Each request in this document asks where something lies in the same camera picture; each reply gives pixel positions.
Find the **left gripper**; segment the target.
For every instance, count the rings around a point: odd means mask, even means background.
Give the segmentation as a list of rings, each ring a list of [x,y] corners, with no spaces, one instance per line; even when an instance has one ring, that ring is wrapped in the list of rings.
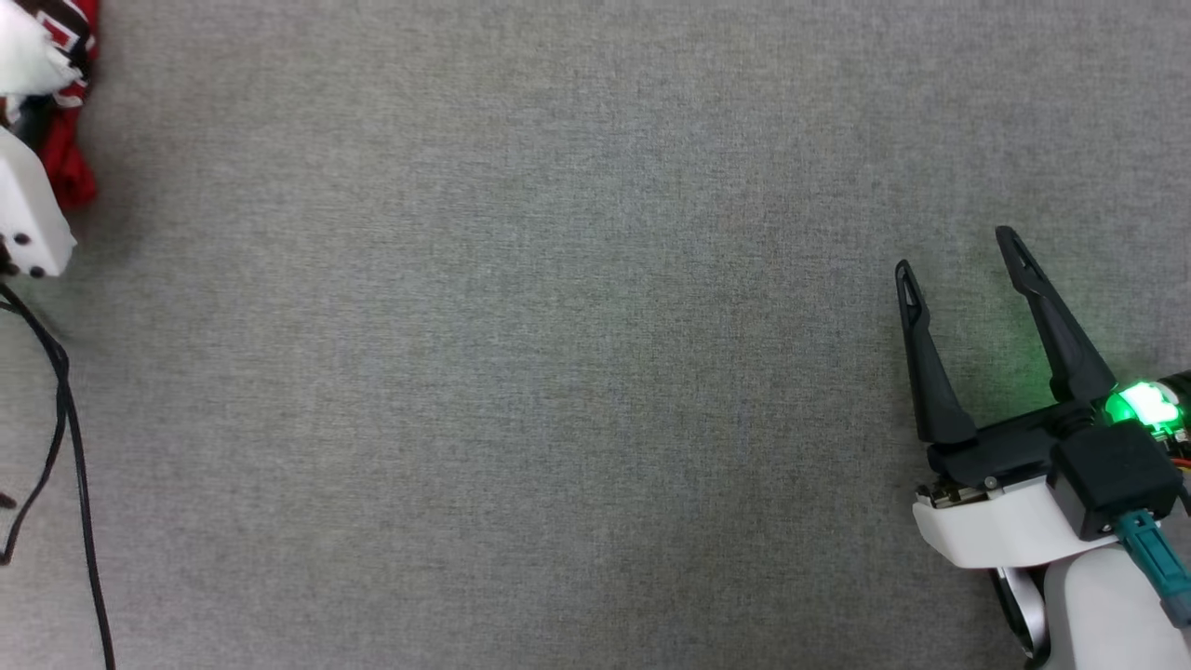
[[[76,246],[33,149],[1,130],[1,234],[6,275],[60,278]]]

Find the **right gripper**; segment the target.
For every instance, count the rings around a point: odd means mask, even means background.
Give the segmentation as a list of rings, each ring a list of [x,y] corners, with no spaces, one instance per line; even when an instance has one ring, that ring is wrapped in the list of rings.
[[[1187,501],[1187,372],[1117,387],[1114,370],[1012,226],[997,226],[1000,258],[1029,303],[1058,407],[992,425],[977,458],[919,488],[919,534],[967,570],[1034,569],[1120,540],[1125,518],[1162,522]],[[898,309],[919,442],[974,440],[930,334],[930,311],[909,261],[896,267]]]

